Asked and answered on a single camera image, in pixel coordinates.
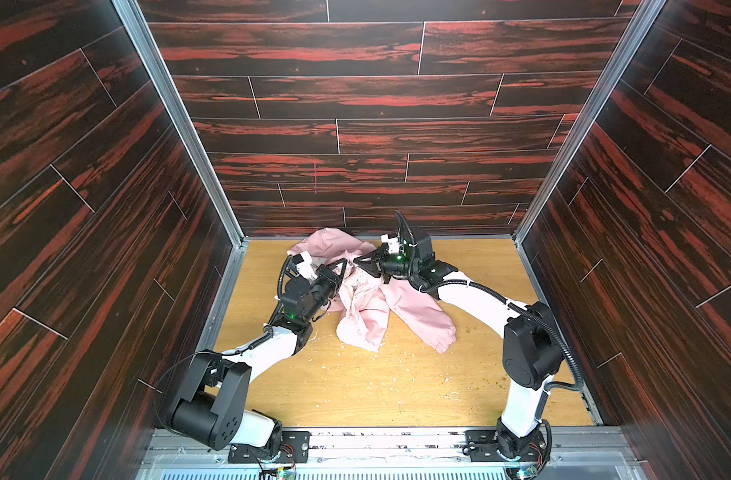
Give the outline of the pink zip-up jacket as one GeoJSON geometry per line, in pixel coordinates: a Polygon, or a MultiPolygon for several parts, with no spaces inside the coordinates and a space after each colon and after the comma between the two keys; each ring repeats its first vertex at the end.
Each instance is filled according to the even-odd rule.
{"type": "Polygon", "coordinates": [[[409,282],[393,279],[385,283],[355,266],[357,257],[374,251],[371,243],[336,228],[324,228],[293,246],[289,254],[308,254],[316,267],[348,260],[347,274],[331,306],[333,312],[342,314],[337,336],[345,344],[377,352],[393,313],[423,343],[445,353],[457,341],[453,319],[433,297],[417,292],[409,282]]]}

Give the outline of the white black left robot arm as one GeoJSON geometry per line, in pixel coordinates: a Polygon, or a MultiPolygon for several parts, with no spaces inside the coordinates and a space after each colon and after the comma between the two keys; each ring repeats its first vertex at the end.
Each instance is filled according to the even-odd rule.
{"type": "Polygon", "coordinates": [[[278,304],[263,333],[226,352],[201,350],[187,360],[184,378],[163,394],[156,409],[167,430],[213,449],[243,445],[275,457],[281,449],[281,421],[246,409],[251,382],[308,343],[319,311],[331,305],[345,279],[340,259],[303,274],[311,263],[289,256],[278,283],[278,304]]]}

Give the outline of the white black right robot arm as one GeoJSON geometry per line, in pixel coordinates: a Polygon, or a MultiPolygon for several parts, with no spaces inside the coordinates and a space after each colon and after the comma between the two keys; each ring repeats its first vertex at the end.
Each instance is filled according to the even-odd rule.
{"type": "Polygon", "coordinates": [[[497,420],[495,450],[505,461],[531,462],[541,471],[551,456],[551,426],[543,419],[551,392],[583,390],[579,365],[549,306],[517,302],[471,280],[437,260],[427,238],[385,236],[379,248],[354,263],[373,277],[405,280],[415,291],[467,312],[501,336],[501,365],[511,386],[497,420]]]}

